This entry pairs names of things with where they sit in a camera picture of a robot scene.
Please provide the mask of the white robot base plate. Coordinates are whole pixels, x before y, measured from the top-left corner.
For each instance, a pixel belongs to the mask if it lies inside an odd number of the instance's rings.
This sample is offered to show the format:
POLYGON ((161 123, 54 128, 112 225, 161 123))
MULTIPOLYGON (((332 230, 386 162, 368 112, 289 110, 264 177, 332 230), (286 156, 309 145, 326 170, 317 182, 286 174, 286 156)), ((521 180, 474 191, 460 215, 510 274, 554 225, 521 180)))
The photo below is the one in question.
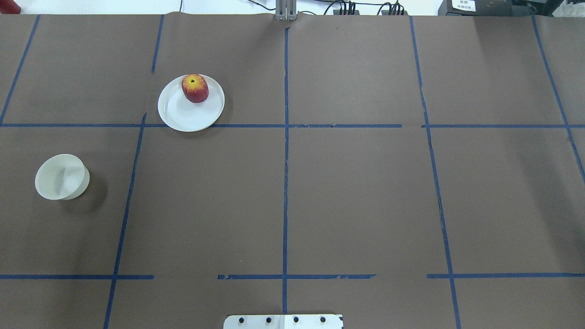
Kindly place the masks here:
POLYGON ((226 317, 224 329, 343 329, 338 314, 263 314, 226 317))

